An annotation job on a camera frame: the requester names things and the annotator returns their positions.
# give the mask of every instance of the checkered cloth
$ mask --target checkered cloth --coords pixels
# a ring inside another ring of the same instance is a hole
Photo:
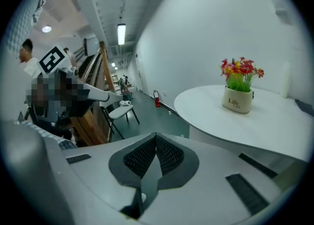
[[[21,122],[21,124],[25,125],[25,126],[29,126],[30,128],[33,128],[35,131],[37,131],[44,138],[47,137],[47,138],[54,139],[55,141],[57,141],[57,143],[59,144],[59,146],[62,150],[77,148],[77,146],[74,145],[71,141],[66,140],[64,138],[61,138],[61,137],[58,137],[56,135],[53,135],[53,134],[45,131],[44,129],[41,129],[37,125],[34,125],[33,123],[31,123],[29,121],[23,121],[23,122]]]
[[[16,59],[23,42],[28,38],[31,29],[37,23],[46,0],[22,0],[16,8],[3,39]]]

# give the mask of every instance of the fire extinguisher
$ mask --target fire extinguisher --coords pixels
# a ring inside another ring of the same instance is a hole
[[[154,99],[155,99],[155,106],[160,107],[159,95],[158,95],[157,90],[154,90]]]

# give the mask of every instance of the fluorescent light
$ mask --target fluorescent light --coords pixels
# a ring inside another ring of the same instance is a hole
[[[118,44],[123,45],[126,38],[126,28],[125,24],[118,24]]]
[[[49,26],[49,25],[47,25],[47,26],[44,26],[42,29],[41,29],[41,31],[43,32],[43,33],[48,33],[48,32],[50,32],[51,31],[51,27]]]

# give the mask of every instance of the bouquet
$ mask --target bouquet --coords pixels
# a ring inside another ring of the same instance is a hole
[[[227,59],[224,59],[220,68],[222,70],[221,75],[226,76],[227,87],[237,91],[251,91],[253,79],[264,76],[264,71],[258,69],[253,64],[254,61],[247,60],[244,57],[241,57],[240,61],[232,59],[231,63]]]

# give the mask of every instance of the flower pot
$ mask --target flower pot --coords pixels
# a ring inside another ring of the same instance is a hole
[[[248,113],[252,108],[253,91],[243,92],[225,88],[222,105],[237,113]]]

